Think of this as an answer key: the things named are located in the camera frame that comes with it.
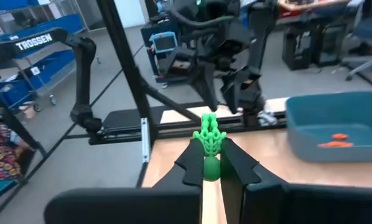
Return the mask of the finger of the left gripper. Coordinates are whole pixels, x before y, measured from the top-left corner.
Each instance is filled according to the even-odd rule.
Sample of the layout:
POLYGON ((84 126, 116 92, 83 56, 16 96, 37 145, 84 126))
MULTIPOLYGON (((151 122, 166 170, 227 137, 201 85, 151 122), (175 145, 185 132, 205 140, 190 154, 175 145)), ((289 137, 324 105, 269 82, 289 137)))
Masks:
POLYGON ((223 86, 221 87, 222 96, 229 110, 236 114, 238 112, 238 104, 241 92, 246 90, 251 85, 249 72, 239 70, 230 75, 223 76, 223 86))
POLYGON ((190 85, 212 111, 216 111, 218 107, 214 85, 214 71, 214 64, 200 62, 190 75, 190 85))

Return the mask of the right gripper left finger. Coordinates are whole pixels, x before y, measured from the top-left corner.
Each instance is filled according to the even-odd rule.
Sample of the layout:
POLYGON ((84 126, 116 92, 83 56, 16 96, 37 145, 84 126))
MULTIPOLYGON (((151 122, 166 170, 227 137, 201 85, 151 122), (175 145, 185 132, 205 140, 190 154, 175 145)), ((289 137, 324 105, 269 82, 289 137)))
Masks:
POLYGON ((151 188, 73 189, 55 196, 45 224, 202 224, 203 146, 189 142, 151 188))

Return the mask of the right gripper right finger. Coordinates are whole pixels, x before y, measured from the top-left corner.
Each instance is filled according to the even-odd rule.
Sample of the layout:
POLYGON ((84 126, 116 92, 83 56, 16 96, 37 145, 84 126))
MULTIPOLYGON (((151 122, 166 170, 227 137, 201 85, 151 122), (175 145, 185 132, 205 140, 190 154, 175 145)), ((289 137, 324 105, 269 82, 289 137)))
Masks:
POLYGON ((222 142, 227 224, 372 224, 372 189, 292 184, 230 138, 222 142))

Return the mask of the green skeleton toy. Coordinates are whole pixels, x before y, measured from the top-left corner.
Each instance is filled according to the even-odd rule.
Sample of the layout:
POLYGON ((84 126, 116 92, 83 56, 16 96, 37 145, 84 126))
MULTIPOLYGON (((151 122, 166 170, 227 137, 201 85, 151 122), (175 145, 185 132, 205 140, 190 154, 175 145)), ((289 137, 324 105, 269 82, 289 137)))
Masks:
POLYGON ((215 114, 203 114, 201 129, 193 132, 193 138, 198 139, 203 146, 203 178, 206 181, 216 181, 221 176, 220 159, 217 155, 222 150, 226 132, 219 130, 215 114))

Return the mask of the black equipment cart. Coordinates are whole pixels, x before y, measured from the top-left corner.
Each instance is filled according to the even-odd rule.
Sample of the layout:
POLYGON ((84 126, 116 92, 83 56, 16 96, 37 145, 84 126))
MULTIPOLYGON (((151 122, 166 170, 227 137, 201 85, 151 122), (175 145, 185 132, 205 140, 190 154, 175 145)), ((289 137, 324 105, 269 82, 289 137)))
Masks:
POLYGON ((141 28, 141 35, 144 41, 144 46, 149 57, 152 67, 153 76, 157 83, 162 85, 162 88, 167 87, 169 83, 184 82, 187 79, 189 63, 185 61, 177 61, 169 67, 171 52, 155 53, 152 42, 149 40, 152 34, 161 32, 175 32, 177 37, 178 47, 191 47, 191 41, 187 42, 181 39, 181 32, 176 23, 172 22, 167 16, 154 16, 141 28))

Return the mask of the blue framed small screen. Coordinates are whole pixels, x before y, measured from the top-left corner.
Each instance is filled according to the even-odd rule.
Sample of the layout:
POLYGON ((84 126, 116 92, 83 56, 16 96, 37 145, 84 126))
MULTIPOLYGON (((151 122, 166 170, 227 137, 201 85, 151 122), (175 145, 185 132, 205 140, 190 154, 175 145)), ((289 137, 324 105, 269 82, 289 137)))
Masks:
POLYGON ((178 46, 176 34, 171 31, 152 34, 149 40, 155 53, 158 54, 171 52, 178 46))

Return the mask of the silver aluminium bar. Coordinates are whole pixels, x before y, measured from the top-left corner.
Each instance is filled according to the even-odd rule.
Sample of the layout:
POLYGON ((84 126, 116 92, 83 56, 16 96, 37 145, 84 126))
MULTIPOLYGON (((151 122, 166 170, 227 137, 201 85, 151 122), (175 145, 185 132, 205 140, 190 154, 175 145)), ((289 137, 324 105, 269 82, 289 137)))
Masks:
POLYGON ((149 133, 149 121, 147 118, 141 118, 141 143, 142 143, 142 161, 148 163, 151 156, 151 142, 149 133))

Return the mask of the teal plastic bin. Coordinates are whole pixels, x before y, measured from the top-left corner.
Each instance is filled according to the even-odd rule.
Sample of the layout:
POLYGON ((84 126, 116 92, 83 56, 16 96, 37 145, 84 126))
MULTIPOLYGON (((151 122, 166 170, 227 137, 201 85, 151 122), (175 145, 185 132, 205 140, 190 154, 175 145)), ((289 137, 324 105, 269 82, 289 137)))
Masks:
POLYGON ((372 162, 372 91, 295 96, 286 100, 292 152, 309 162, 372 162), (352 147, 318 147, 348 135, 352 147))

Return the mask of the black computer tower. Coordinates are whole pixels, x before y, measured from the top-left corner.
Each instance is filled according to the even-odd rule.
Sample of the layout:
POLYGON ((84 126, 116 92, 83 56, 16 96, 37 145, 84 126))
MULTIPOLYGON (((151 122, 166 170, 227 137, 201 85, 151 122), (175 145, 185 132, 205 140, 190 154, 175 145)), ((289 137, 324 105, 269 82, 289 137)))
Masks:
POLYGON ((317 31, 314 63, 318 67, 336 65, 340 61, 346 24, 320 24, 317 31))
POLYGON ((312 51, 311 31, 289 26, 284 32, 282 59, 289 70, 305 70, 310 67, 312 51))

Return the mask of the wooden top desk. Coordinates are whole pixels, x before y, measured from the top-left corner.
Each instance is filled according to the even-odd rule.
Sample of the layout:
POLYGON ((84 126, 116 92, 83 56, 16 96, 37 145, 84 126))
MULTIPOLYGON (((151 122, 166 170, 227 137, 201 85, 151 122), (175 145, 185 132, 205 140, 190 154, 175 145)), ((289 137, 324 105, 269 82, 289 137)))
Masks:
POLYGON ((277 0, 279 7, 294 14, 299 21, 324 17, 336 18, 349 11, 361 10, 366 0, 277 0))

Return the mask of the grey office chair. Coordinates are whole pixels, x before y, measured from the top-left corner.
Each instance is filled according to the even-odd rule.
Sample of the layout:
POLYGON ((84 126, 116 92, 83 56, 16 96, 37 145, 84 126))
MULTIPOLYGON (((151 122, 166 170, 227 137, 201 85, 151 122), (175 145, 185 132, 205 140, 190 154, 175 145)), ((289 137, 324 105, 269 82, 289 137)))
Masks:
MULTIPOLYGON (((367 17, 366 19, 361 20, 353 29, 353 36, 372 45, 372 17, 367 17)), ((344 65, 350 62, 361 62, 362 64, 349 71, 346 81, 352 80, 358 72, 372 68, 372 55, 344 57, 341 64, 344 65)))

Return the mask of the person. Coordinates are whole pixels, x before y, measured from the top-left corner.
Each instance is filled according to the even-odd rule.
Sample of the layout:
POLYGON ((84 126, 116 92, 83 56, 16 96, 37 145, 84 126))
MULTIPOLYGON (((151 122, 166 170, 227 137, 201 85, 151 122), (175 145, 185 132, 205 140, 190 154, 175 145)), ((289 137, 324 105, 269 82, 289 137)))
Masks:
POLYGON ((10 184, 22 178, 19 158, 35 150, 0 119, 0 184, 10 184))

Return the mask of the blue utility cart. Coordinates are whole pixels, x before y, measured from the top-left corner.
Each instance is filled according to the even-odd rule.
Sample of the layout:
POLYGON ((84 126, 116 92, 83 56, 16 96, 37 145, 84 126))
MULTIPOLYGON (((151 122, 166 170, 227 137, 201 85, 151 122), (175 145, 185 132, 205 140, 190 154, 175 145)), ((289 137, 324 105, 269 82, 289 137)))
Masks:
MULTIPOLYGON (((15 40, 54 27, 79 34, 86 30, 77 0, 0 0, 0 41, 15 40)), ((41 102, 55 106, 53 89, 76 67, 72 48, 60 42, 26 51, 0 63, 0 101, 12 112, 41 102)))

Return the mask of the silver mounting bracket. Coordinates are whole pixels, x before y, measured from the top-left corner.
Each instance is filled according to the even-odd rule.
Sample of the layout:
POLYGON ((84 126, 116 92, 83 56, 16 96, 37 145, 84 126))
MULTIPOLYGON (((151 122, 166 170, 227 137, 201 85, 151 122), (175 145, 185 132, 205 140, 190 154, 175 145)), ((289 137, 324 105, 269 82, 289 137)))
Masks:
POLYGON ((278 123, 278 119, 272 111, 260 111, 257 115, 257 119, 261 126, 272 126, 278 123))

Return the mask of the black table frame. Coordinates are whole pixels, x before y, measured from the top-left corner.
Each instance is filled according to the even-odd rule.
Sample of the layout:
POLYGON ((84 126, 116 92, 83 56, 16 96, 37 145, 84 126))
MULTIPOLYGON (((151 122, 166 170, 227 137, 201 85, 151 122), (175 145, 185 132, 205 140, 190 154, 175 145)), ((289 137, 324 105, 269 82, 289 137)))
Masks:
MULTIPOLYGON (((156 125, 152 121, 151 108, 147 96, 161 100, 167 106, 190 118, 186 126, 200 125, 200 118, 160 96, 144 82, 131 54, 131 49, 119 13, 114 10, 114 0, 96 0, 108 26, 123 72, 128 79, 137 110, 147 118, 148 131, 136 136, 137 141, 145 141, 149 147, 156 139, 171 138, 169 133, 159 133, 160 129, 180 128, 181 123, 156 125)), ((37 224, 202 224, 203 209, 203 147, 197 140, 188 140, 188 147, 182 155, 172 161, 172 167, 165 177, 150 188, 89 188, 64 191, 43 207, 35 209, 43 222, 37 224)))

